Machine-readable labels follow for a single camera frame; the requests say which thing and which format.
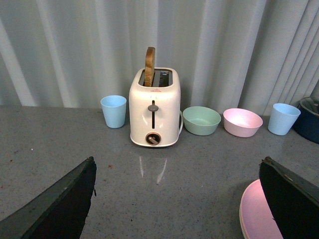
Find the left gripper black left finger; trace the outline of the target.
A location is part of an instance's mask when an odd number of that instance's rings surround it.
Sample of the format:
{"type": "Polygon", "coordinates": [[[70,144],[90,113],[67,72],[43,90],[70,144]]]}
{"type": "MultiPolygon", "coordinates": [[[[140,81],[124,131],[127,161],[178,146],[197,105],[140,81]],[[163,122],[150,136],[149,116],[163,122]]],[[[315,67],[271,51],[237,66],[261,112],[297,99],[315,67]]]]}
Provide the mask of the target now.
{"type": "Polygon", "coordinates": [[[2,239],[78,239],[95,193],[91,156],[0,222],[2,239]]]}

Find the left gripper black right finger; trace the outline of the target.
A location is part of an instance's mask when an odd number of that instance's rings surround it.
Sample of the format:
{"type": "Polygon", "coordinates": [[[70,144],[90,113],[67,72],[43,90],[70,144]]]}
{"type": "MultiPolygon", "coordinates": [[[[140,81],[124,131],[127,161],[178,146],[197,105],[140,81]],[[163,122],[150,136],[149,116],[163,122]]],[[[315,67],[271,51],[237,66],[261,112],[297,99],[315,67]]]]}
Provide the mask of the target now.
{"type": "Polygon", "coordinates": [[[317,239],[319,188],[268,156],[260,164],[259,179],[282,237],[317,239]]]}

